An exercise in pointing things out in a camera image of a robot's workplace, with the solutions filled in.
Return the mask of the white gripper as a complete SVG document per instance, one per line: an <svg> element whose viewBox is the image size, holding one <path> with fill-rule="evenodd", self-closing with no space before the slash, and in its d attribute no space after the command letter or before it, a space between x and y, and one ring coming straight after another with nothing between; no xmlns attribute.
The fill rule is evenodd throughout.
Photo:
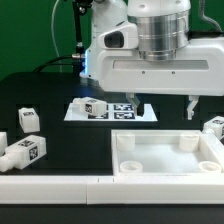
<svg viewBox="0 0 224 224"><path fill-rule="evenodd" d="M137 50L103 50L98 81L106 92L124 92L136 116L144 104L135 93L189 95L187 119L194 116L198 96L224 95L224 37L193 39L168 61L147 61Z"/></svg>

